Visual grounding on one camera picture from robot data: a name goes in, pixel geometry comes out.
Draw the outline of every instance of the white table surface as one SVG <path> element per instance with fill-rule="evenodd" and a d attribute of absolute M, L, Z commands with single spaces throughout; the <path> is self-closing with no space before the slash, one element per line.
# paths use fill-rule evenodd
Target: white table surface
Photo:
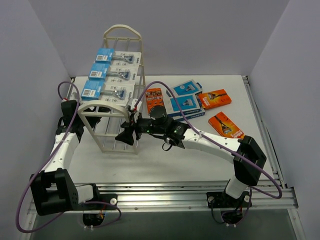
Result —
<path fill-rule="evenodd" d="M 86 79 L 87 77 L 76 77 L 75 84 L 80 91 Z M 199 82 L 204 93 L 225 89 L 232 99 L 231 104 L 209 109 L 204 116 L 191 119 L 190 122 L 196 128 L 218 135 L 208 123 L 208 119 L 222 111 L 246 135 L 253 137 L 261 149 L 266 152 L 240 75 L 146 76 L 146 83 L 162 81 L 169 86 L 175 86 L 190 79 Z M 153 87 L 161 87 L 162 93 L 165 93 L 163 86 L 155 84 Z M 178 147 L 173 147 L 170 151 L 163 151 L 162 144 L 160 139 L 144 134 L 139 141 L 138 155 L 102 153 L 91 135 L 85 130 L 68 171 L 75 183 L 227 181 L 234 174 L 234 166 L 217 156 Z M 264 170 L 273 175 L 268 160 Z"/>

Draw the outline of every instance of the white arm segment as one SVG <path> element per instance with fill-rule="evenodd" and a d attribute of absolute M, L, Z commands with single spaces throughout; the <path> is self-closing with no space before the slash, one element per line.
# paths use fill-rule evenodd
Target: white arm segment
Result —
<path fill-rule="evenodd" d="M 226 146 L 227 148 L 231 149 L 232 151 L 237 151 L 240 142 L 238 142 L 238 139 L 236 138 L 228 138 L 223 136 L 214 135 L 211 133 L 207 133 L 201 130 L 198 130 L 201 134 L 206 135 L 208 138 L 211 138 L 215 142 L 218 142 L 221 145 Z M 218 156 L 222 159 L 227 160 L 231 164 L 234 162 L 234 156 L 231 155 L 230 152 L 221 149 L 219 146 L 213 144 L 209 140 L 205 139 L 204 137 L 197 134 L 195 131 L 193 131 L 191 128 L 189 128 L 184 133 L 184 139 L 182 140 L 182 143 L 186 149 L 197 149 L 202 152 L 206 152 L 208 154 L 212 154 L 215 156 Z"/>
<path fill-rule="evenodd" d="M 58 146 L 65 133 L 61 133 L 55 136 L 55 143 L 52 151 Z M 75 152 L 75 149 L 79 145 L 79 140 L 75 133 L 68 133 L 66 139 L 60 146 L 57 153 L 53 156 L 53 158 L 44 166 L 42 170 L 44 172 L 54 172 L 57 169 L 68 169 L 71 163 L 72 156 Z"/>
<path fill-rule="evenodd" d="M 228 138 L 200 130 L 198 131 L 200 132 L 200 134 L 206 135 L 208 138 L 211 138 L 215 142 L 226 146 L 232 151 L 236 152 L 240 146 L 240 142 L 238 142 L 239 139 L 237 138 Z M 234 163 L 234 156 L 230 152 L 221 149 L 219 146 L 213 144 L 209 140 L 197 134 L 191 128 L 185 131 L 182 143 L 186 149 L 197 149 L 199 151 L 206 152 L 225 159 L 231 164 Z M 225 188 L 225 193 L 233 197 L 234 199 L 238 199 L 247 187 L 248 185 L 243 184 L 236 178 L 235 175 L 233 175 Z"/>
<path fill-rule="evenodd" d="M 52 151 L 58 146 L 65 133 L 55 136 L 55 143 Z M 45 173 L 54 172 L 57 169 L 68 169 L 71 163 L 72 156 L 79 145 L 79 139 L 75 133 L 68 133 L 66 139 L 63 141 L 57 153 L 44 166 L 42 170 Z M 94 197 L 93 187 L 91 185 L 82 185 L 75 187 L 78 192 L 78 203 L 89 201 Z"/>

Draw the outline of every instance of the black bracket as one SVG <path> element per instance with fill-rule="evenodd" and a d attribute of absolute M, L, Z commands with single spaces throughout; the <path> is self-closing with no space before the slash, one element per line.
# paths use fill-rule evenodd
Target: black bracket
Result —
<path fill-rule="evenodd" d="M 107 193 L 107 194 L 101 194 L 100 195 L 100 201 L 112 204 L 114 206 L 117 206 L 118 203 L 118 195 L 115 193 Z M 94 210 L 115 210 L 115 207 L 112 207 L 110 205 L 102 205 L 102 204 L 93 204 L 92 207 L 94 207 Z M 99 226 L 103 223 L 104 217 L 101 217 L 100 214 L 97 213 L 84 213 L 82 215 L 82 221 L 83 224 L 86 226 Z"/>
<path fill-rule="evenodd" d="M 230 196 L 228 196 L 223 191 L 214 191 L 214 192 L 207 192 L 206 193 L 206 199 L 207 199 L 207 205 L 208 208 L 211 208 L 211 204 L 213 203 L 213 209 L 226 209 L 226 208 L 246 208 L 248 207 L 248 202 L 246 202 L 244 199 L 249 199 L 249 192 L 244 191 L 242 195 L 238 199 L 234 199 Z"/>
<path fill-rule="evenodd" d="M 239 155 L 246 157 L 252 163 L 260 168 L 264 168 L 267 157 L 261 150 L 257 142 L 251 136 L 244 136 L 240 142 L 239 148 L 236 151 Z M 233 167 L 235 177 L 243 184 L 248 186 L 256 186 L 258 184 L 261 172 L 249 165 L 243 159 L 235 156 L 233 159 Z"/>
<path fill-rule="evenodd" d="M 56 190 L 50 189 L 52 184 L 56 184 Z M 115 205 L 117 205 L 117 194 L 100 194 L 96 184 L 88 183 L 88 185 L 91 185 L 93 190 L 91 201 L 110 203 L 111 199 L 115 199 Z M 78 203 L 77 188 L 66 169 L 58 168 L 52 172 L 41 171 L 31 184 L 31 191 L 36 211 L 40 216 L 66 211 L 101 210 L 103 208 L 101 204 Z M 111 206 L 105 209 L 114 210 Z"/>

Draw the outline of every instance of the white rack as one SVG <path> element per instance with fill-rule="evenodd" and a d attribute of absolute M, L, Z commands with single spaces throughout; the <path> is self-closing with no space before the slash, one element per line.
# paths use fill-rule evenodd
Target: white rack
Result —
<path fill-rule="evenodd" d="M 131 36 L 114 36 L 119 34 L 119 32 L 126 34 L 131 34 Z M 117 24 L 110 27 L 103 34 L 103 48 L 110 48 L 113 44 L 113 49 L 119 51 L 128 51 L 132 45 L 135 45 L 132 49 L 133 52 L 140 52 L 141 59 L 138 70 L 139 82 L 136 81 L 133 91 L 133 98 L 137 98 L 143 88 L 146 86 L 146 77 L 145 77 L 145 69 L 144 69 L 144 48 L 142 43 L 142 37 L 139 32 L 134 30 L 133 28 Z M 87 109 L 95 108 L 95 112 L 88 112 Z M 99 108 L 109 108 L 110 112 L 99 112 Z M 133 146 L 128 146 L 125 143 L 119 142 L 115 140 L 115 137 L 121 132 L 121 124 L 125 121 L 129 122 L 129 114 L 128 111 L 124 109 L 124 107 L 116 105 L 112 102 L 107 102 L 103 100 L 92 100 L 85 102 L 79 107 L 78 115 L 83 121 L 84 125 L 88 129 L 88 132 L 91 134 L 92 138 L 100 148 L 100 150 L 105 152 L 114 152 L 114 153 L 137 153 L 138 142 L 136 142 Z M 101 117 L 101 121 L 99 124 L 92 129 L 86 117 Z"/>

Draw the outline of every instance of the white wall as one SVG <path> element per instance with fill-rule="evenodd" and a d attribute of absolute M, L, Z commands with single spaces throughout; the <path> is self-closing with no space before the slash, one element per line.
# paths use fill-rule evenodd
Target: white wall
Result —
<path fill-rule="evenodd" d="M 320 228 L 320 1 L 291 0 L 251 73 L 308 240 Z"/>
<path fill-rule="evenodd" d="M 114 24 L 141 33 L 147 75 L 247 75 L 289 0 L 29 1 L 73 77 Z"/>
<path fill-rule="evenodd" d="M 53 146 L 56 89 L 70 78 L 27 0 L 1 1 L 0 23 L 0 239 L 16 240 L 18 201 Z"/>

